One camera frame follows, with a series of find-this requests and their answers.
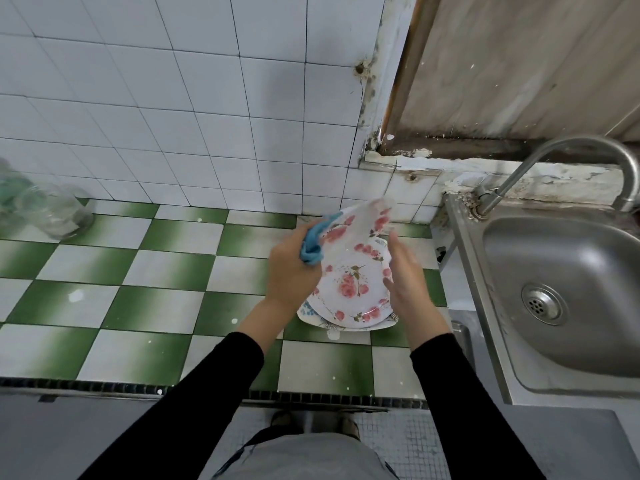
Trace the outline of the person's left hand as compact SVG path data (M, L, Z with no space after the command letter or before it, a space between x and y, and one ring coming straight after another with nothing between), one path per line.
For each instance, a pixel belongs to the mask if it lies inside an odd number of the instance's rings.
M309 266L300 255L287 254L287 238L273 247L268 258L266 301L279 314L291 318L315 290L322 275L321 264Z

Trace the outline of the person's right hand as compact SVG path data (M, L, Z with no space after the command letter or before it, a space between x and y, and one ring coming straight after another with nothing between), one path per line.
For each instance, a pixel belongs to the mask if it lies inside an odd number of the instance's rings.
M397 284L397 295L390 295L390 304L404 323L406 341L411 351L437 336L450 333L442 314L433 304L418 258L395 231L387 240L390 270Z

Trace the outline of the blue cleaning cloth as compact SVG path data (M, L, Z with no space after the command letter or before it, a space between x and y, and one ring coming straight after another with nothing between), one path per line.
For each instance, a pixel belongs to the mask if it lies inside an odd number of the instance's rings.
M333 238L332 234L334 230L340 230L341 227L344 226L343 223L341 223L343 216L344 212L338 211L337 213L323 217L308 229L300 250L300 259L303 263L309 266L315 266L321 263L324 256L324 242Z

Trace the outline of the white plate pink roses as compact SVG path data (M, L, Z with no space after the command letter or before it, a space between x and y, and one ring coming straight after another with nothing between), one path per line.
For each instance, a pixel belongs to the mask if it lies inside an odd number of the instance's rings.
M394 204L382 197L342 210L344 226L324 242L323 275L307 301L331 324L359 330L392 314L383 284L384 276L391 274L391 256L381 235Z

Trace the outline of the person's right forearm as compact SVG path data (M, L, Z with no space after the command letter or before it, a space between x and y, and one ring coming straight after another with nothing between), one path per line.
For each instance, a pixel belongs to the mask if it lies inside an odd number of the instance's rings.
M547 480L478 379L447 324L405 324L413 369L452 480Z

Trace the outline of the white plate blue pattern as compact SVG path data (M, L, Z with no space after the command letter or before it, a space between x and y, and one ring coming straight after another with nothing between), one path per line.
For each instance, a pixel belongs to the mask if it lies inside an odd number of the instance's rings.
M328 322L322 316L320 316L316 311L310 306L308 301L305 301L302 306L299 307L296 312L298 318L311 326L315 326L318 328L327 328L331 325L331 322Z

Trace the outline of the person's right shoe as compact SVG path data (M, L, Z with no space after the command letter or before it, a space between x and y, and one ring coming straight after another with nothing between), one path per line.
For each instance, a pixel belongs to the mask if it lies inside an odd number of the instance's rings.
M344 436L348 436L357 441L361 441L360 432L357 423L354 421L352 415L347 413L340 413L337 416L337 423L335 432Z

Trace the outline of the person's shoe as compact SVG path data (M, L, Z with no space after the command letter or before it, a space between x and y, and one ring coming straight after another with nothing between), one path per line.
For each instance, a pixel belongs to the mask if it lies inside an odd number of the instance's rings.
M340 413L337 416L337 423L335 432L344 436L348 436L357 441L361 441L360 432L357 423L354 421L352 415L347 413Z
M276 411L271 418L269 426L293 431L292 434L301 434L303 432L303 428L300 426L296 416L289 410Z

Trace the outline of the metal sink drain strainer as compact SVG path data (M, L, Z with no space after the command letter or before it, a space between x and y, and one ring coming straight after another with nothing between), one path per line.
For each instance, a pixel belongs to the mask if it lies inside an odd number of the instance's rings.
M570 317L564 299L553 288L542 283L527 283L521 290L526 310L538 321L551 326L565 324Z

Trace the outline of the stainless steel sink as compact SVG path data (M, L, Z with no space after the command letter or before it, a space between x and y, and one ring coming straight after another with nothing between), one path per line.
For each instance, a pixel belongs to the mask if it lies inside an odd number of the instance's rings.
M640 224L610 209L505 200L478 219L445 209L504 401L608 408L640 403ZM523 306L527 283L568 306L560 326Z

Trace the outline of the person's grey apron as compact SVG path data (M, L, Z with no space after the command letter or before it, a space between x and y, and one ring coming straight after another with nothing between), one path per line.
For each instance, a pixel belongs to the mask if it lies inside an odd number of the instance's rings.
M236 451L211 480L399 480L375 450L341 433L293 434L266 428Z

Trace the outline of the curved metal faucet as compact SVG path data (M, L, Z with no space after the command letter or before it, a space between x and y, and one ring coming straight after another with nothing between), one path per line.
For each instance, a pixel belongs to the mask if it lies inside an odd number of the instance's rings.
M614 139L596 135L577 135L558 137L540 145L498 188L481 193L482 186L477 186L474 190L477 204L471 209L473 215L478 219L487 218L508 191L542 158L556 151L584 148L604 152L620 167L623 185L611 206L614 210L631 213L636 208L636 199L640 196L640 158L626 145Z

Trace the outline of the clear glass jar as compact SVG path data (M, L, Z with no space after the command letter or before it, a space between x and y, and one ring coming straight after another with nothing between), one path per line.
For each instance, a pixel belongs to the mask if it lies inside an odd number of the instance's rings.
M84 233L94 222L92 211L59 185L32 185L15 197L14 205L18 215L59 241Z

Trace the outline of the green tinted glass jar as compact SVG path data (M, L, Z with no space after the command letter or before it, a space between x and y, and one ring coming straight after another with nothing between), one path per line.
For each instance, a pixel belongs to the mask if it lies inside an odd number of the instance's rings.
M11 168L9 162L0 157L0 236L23 223L16 201L21 193L32 186L30 179Z

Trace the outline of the weathered wooden window frame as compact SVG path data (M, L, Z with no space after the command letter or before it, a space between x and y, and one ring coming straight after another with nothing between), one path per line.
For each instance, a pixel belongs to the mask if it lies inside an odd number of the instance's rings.
M640 155L640 0L416 0L367 146L522 161L578 134Z

